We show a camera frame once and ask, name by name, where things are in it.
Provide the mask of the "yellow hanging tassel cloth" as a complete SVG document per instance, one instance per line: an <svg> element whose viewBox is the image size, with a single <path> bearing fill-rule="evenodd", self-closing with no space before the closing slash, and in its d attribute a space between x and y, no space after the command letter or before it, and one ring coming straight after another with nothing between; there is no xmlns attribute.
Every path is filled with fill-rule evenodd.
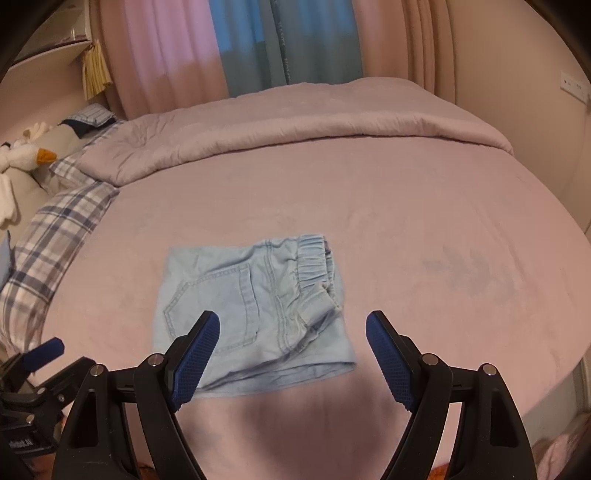
<svg viewBox="0 0 591 480"><path fill-rule="evenodd" d="M93 42L82 55L82 86L90 100L106 90L112 78L99 41Z"/></svg>

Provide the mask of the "white goose plush toy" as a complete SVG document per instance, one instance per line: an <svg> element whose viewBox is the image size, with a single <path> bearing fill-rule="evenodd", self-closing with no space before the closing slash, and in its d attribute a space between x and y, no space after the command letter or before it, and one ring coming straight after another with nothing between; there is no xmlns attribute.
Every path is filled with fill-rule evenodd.
<svg viewBox="0 0 591 480"><path fill-rule="evenodd" d="M35 123L25 129L14 142L1 145L1 225L17 220L17 203L7 171L30 173L57 160L53 151L35 143L51 129L46 122Z"/></svg>

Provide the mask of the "blue curtain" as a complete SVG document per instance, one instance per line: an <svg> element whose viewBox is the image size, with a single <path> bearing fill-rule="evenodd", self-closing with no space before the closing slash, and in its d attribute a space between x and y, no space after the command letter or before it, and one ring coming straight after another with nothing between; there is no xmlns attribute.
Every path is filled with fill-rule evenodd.
<svg viewBox="0 0 591 480"><path fill-rule="evenodd" d="M363 76L351 1L211 1L231 97L297 83Z"/></svg>

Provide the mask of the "small dark plaid pillow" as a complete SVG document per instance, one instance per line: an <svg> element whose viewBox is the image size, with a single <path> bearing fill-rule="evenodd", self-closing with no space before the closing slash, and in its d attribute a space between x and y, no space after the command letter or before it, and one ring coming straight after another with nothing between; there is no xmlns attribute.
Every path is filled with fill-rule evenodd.
<svg viewBox="0 0 591 480"><path fill-rule="evenodd" d="M82 139L111 126L116 121L117 117L113 112L98 103L93 103L66 117L60 124L71 128L74 134Z"/></svg>

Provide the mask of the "folded pink duvet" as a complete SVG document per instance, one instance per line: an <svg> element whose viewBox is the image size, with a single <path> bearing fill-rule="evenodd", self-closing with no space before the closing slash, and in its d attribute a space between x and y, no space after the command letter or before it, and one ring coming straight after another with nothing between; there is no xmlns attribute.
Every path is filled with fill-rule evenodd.
<svg viewBox="0 0 591 480"><path fill-rule="evenodd" d="M120 187L219 154L355 136L444 138L513 151L499 130L419 85L367 77L274 87L143 115L109 129L75 165Z"/></svg>

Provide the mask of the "light blue denim pants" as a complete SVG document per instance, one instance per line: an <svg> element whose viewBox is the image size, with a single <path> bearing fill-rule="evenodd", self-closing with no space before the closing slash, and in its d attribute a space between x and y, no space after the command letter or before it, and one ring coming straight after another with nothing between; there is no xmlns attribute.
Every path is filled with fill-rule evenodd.
<svg viewBox="0 0 591 480"><path fill-rule="evenodd" d="M212 311L221 334L197 396L282 390L355 369L343 306L342 280L320 234L175 247L157 295L152 348L165 351Z"/></svg>

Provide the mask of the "white wall power strip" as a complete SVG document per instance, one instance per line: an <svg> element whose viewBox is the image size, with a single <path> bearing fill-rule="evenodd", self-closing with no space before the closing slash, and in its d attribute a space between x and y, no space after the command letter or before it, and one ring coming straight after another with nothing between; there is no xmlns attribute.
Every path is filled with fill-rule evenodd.
<svg viewBox="0 0 591 480"><path fill-rule="evenodd" d="M560 88L582 103L587 104L590 99L588 86L565 72L561 73Z"/></svg>

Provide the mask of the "pink bed sheet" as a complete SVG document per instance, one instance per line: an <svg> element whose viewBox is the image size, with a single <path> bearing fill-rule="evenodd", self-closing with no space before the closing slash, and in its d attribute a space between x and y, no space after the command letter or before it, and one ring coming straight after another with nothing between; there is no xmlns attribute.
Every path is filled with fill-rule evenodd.
<svg viewBox="0 0 591 480"><path fill-rule="evenodd" d="M428 138L341 138L230 153L124 186L45 321L65 366L151 352L168 250L325 236L344 283L352 373L179 412L211 479L377 479L408 415L367 342L370 312L453 366L496 365L521 413L590 344L590 245L512 155Z"/></svg>

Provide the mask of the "pink curtain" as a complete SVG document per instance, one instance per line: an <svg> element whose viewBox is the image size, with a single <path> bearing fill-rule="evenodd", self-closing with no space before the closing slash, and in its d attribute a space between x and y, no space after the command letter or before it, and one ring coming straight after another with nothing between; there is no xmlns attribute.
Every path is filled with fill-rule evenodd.
<svg viewBox="0 0 591 480"><path fill-rule="evenodd" d="M100 42L127 119L228 98L207 1L98 1Z"/></svg>

